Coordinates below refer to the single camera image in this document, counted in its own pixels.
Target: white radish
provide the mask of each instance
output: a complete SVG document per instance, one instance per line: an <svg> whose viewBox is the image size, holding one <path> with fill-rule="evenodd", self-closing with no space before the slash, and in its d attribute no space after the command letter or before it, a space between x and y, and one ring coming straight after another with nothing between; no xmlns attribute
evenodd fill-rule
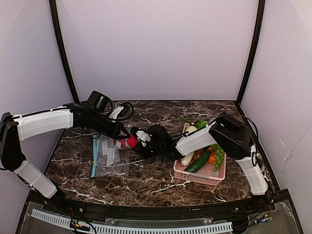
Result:
<svg viewBox="0 0 312 234"><path fill-rule="evenodd" d="M192 132L195 132L197 130L196 127L194 126L189 126L187 129L186 129L186 132L189 132L189 133L192 133ZM194 152L186 155L184 158L181 159L181 164L182 166L186 167L187 165L189 165L189 163L191 162L192 158L193 158L193 155L194 155Z"/></svg>

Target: white vent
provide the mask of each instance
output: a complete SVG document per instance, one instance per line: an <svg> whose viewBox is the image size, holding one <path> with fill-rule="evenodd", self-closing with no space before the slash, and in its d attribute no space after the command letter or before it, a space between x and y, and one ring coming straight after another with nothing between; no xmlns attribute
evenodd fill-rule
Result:
<svg viewBox="0 0 312 234"><path fill-rule="evenodd" d="M69 227L70 218L49 214L44 211L38 211L33 209L31 217L45 221L47 223L71 229ZM98 234L222 234L233 231L232 222L199 226L199 227L188 227L188 228L125 228L125 227L114 227L101 224L92 224L97 230ZM82 233L94 233L91 229L89 232L80 231Z"/></svg>

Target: green vegetable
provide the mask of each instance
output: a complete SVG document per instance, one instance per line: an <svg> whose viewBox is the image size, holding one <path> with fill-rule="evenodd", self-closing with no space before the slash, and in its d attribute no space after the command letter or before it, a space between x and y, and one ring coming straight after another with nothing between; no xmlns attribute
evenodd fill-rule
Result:
<svg viewBox="0 0 312 234"><path fill-rule="evenodd" d="M201 119L199 121L197 121L194 126L197 128L197 129L201 129L201 128L204 128L206 127L206 125L208 124L208 122L204 119Z"/></svg>
<svg viewBox="0 0 312 234"><path fill-rule="evenodd" d="M214 144L211 146L215 153L215 159L214 162L214 171L216 172L223 164L224 160L224 150L221 149L221 147L218 144Z"/></svg>
<svg viewBox="0 0 312 234"><path fill-rule="evenodd" d="M199 171L200 168L202 168L206 162L208 161L210 157L211 151L207 150L205 151L199 159L197 159L195 162L193 162L185 171L186 172L192 172L196 173Z"/></svg>
<svg viewBox="0 0 312 234"><path fill-rule="evenodd" d="M192 122L191 122L190 120L185 119L185 118L176 118L176 119L177 119L177 121L187 122L187 123L189 123L190 125L192 125Z"/></svg>

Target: plastic bag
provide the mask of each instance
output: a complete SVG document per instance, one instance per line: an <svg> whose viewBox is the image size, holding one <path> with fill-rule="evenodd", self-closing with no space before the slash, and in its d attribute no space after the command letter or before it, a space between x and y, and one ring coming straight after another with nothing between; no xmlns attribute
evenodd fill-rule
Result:
<svg viewBox="0 0 312 234"><path fill-rule="evenodd" d="M91 177L129 174L130 150L119 150L113 140L101 135L93 140L93 169Z"/></svg>

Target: cucumber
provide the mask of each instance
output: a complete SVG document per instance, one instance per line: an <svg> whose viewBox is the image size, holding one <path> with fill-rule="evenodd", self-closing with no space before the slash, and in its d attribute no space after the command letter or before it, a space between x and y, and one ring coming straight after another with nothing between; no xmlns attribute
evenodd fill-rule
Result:
<svg viewBox="0 0 312 234"><path fill-rule="evenodd" d="M200 168L202 168L206 162L208 161L210 157L211 151L206 150L199 159L197 159L195 162L193 162L185 171L186 172L192 172L196 173L199 171Z"/></svg>

